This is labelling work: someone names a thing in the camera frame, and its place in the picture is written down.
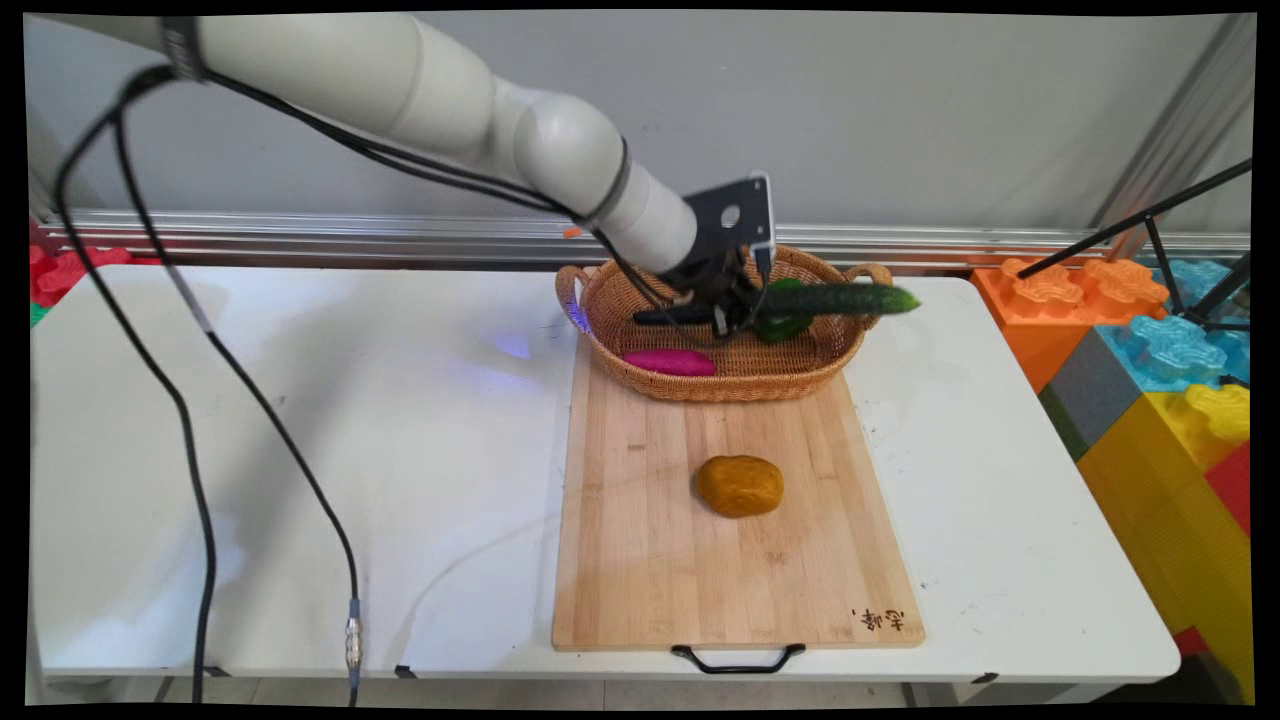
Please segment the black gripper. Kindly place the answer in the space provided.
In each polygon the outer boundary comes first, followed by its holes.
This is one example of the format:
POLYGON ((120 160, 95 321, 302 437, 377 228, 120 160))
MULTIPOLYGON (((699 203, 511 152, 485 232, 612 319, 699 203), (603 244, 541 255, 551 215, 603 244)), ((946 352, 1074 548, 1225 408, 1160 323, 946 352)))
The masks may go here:
POLYGON ((677 293, 663 311, 676 327, 707 325, 717 340, 750 331, 763 314, 769 286, 754 284, 748 274, 748 256, 730 250, 662 274, 662 282, 677 293))

